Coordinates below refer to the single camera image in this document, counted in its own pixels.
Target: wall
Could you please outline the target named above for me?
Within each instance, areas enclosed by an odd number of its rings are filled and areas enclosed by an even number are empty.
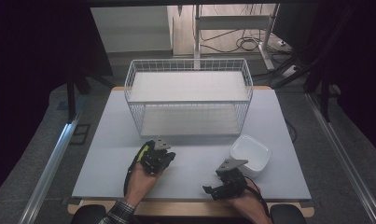
[[[96,7],[91,13],[108,53],[171,49],[167,7]]]

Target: person's right hand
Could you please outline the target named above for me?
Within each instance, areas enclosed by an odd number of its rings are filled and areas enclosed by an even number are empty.
[[[250,179],[246,178],[246,182],[249,187],[260,193],[260,189]],[[270,218],[266,216],[259,199],[249,190],[246,189],[238,198],[227,199],[226,201],[239,211],[243,217],[248,218],[253,223],[272,224]]]

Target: table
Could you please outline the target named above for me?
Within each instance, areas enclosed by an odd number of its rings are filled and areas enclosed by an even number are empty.
[[[273,90],[254,90],[242,133],[255,137],[272,149],[268,166],[254,179],[262,188],[262,195],[269,205],[295,203],[299,207],[300,201],[311,200]],[[211,196],[203,192],[202,185],[217,187],[221,184],[215,169],[229,157],[229,148],[237,137],[162,139],[172,145],[171,151],[176,153],[176,157],[157,186],[147,195],[147,202],[140,205],[137,215],[235,216],[227,204],[213,202]],[[113,89],[72,196],[84,199],[81,205],[104,203],[111,206],[112,201],[122,197],[127,167],[146,140],[136,131],[124,91],[122,88]],[[161,203],[162,206],[153,206],[153,203]],[[175,210],[175,203],[186,209],[177,209],[178,213],[171,212]],[[230,211],[219,213],[220,210],[217,210],[217,214],[214,214],[211,212],[216,210],[212,209],[214,206]],[[154,212],[146,209],[148,207],[158,207],[161,211]],[[70,205],[69,211],[73,213],[76,208]],[[313,208],[306,210],[309,211],[306,216],[313,215]]]

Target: wire basket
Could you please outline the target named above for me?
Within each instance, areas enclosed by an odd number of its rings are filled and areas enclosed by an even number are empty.
[[[244,59],[134,60],[125,82],[141,136],[239,135],[252,91]]]

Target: hand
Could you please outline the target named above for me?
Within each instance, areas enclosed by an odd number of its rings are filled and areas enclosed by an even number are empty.
[[[246,178],[248,186],[260,193],[260,188],[256,187],[254,183]],[[253,223],[257,224],[271,224],[272,221],[266,216],[263,206],[258,198],[249,190],[245,190],[238,198],[226,200],[230,203],[243,217],[248,218]]]
[[[144,167],[137,162],[132,170],[127,193],[124,201],[136,207],[141,200],[155,187],[162,173],[157,175],[148,175]]]

